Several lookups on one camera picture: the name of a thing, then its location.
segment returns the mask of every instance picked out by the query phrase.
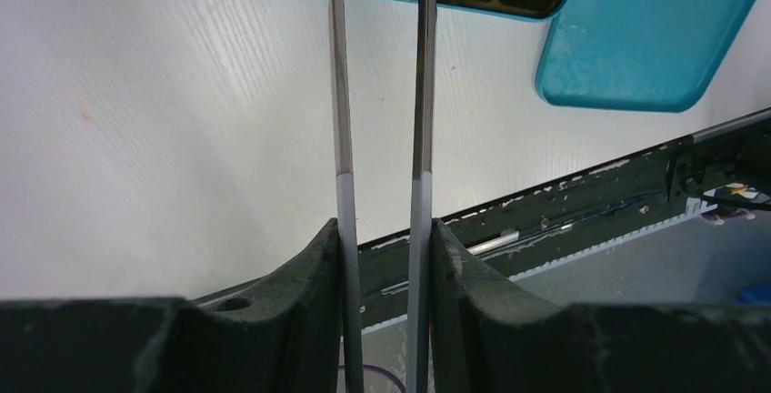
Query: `metal rod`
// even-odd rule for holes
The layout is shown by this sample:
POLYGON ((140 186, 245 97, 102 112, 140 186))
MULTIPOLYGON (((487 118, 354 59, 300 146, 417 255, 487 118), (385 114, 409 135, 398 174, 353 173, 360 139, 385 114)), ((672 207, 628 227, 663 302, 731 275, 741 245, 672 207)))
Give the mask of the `metal rod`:
POLYGON ((343 246, 343 351, 345 390, 364 392, 361 336, 361 296, 356 242, 354 163, 351 146, 351 112, 348 104, 348 65, 345 55, 345 3, 329 0, 329 47, 332 76, 332 107, 335 128, 337 227, 343 246))
POLYGON ((431 236, 436 0, 417 0, 415 135, 407 293, 407 391, 428 386, 428 243, 431 236))

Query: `blue lid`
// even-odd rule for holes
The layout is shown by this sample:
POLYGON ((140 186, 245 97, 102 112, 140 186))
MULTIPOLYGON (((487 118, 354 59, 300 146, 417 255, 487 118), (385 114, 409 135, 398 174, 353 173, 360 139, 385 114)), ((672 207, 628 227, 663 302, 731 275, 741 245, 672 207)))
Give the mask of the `blue lid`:
POLYGON ((679 112, 704 94, 755 0, 566 0, 536 76, 550 104, 679 112))

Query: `white tabletop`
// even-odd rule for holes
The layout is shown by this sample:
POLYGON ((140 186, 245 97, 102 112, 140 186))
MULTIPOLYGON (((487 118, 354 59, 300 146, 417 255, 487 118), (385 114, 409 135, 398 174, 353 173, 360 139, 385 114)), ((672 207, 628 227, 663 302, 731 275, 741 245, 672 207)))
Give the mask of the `white tabletop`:
MULTIPOLYGON (((416 6, 346 0, 360 242, 408 226, 416 6)), ((547 24, 440 9, 435 214, 771 105, 771 0, 678 115, 557 108, 547 24)), ((0 0, 0 297, 265 275, 335 213, 327 0, 0 0)))

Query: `gray floor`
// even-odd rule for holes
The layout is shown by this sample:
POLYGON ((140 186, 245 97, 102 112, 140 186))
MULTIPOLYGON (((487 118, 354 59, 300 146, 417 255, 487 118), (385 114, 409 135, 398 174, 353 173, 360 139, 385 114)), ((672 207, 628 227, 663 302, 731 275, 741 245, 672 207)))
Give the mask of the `gray floor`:
MULTIPOLYGON (((771 279, 771 216, 713 227, 700 219, 661 230, 517 281, 559 305, 576 302, 731 302, 739 288, 771 279)), ((366 364, 404 380, 406 323, 366 334, 366 364)), ((398 392, 366 374, 369 393, 398 392)), ((340 382, 338 392, 344 392, 340 382)), ((433 379, 429 385, 433 389, 433 379)))

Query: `cable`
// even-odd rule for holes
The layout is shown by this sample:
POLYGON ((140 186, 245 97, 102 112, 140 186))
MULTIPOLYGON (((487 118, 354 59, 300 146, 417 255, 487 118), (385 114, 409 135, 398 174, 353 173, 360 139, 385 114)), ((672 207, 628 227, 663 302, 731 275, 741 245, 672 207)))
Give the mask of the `cable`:
POLYGON ((699 191, 699 192, 690 191, 690 189, 686 185, 687 185, 686 178, 681 177, 680 189, 683 191, 683 193, 685 193, 686 196, 688 197, 701 199, 707 202, 707 204, 722 205, 724 207, 751 209, 753 211, 771 211, 771 204, 768 204, 768 203, 757 204, 753 202, 743 202, 743 201, 734 200, 734 199, 724 199, 722 197, 707 196, 702 191, 699 191))
MULTIPOLYGON (((344 369, 345 369, 345 365, 337 366, 337 370, 344 370, 344 369)), ((403 383, 402 380, 399 379, 399 377, 389 372, 387 369, 381 368, 379 366, 373 366, 371 364, 364 364, 364 372, 376 373, 382 376, 383 378, 393 382, 396 388, 398 388, 401 393, 407 392, 407 387, 405 387, 405 383, 403 383)))

